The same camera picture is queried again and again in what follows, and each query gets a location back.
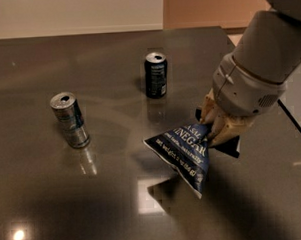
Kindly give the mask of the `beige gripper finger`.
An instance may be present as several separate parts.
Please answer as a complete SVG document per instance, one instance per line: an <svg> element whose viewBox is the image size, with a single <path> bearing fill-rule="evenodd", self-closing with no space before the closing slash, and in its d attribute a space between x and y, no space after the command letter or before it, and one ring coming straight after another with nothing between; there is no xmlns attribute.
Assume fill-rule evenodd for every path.
<svg viewBox="0 0 301 240"><path fill-rule="evenodd" d="M213 90L211 90L204 97L203 104L201 106L200 122L202 124L213 123L216 119L218 111L219 111L219 108L215 102Z"/></svg>
<svg viewBox="0 0 301 240"><path fill-rule="evenodd" d="M255 117L233 116L225 113L210 114L207 124L212 125L208 142L210 147L228 142L249 130L254 124Z"/></svg>

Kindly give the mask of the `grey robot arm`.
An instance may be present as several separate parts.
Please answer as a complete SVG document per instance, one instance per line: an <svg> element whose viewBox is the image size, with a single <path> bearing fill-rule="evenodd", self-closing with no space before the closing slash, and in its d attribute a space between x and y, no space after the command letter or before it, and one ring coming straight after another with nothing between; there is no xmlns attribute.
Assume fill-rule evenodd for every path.
<svg viewBox="0 0 301 240"><path fill-rule="evenodd" d="M201 122L212 126L209 146L224 144L252 127L286 90L301 64L301 0L266 0L236 48L214 72Z"/></svg>

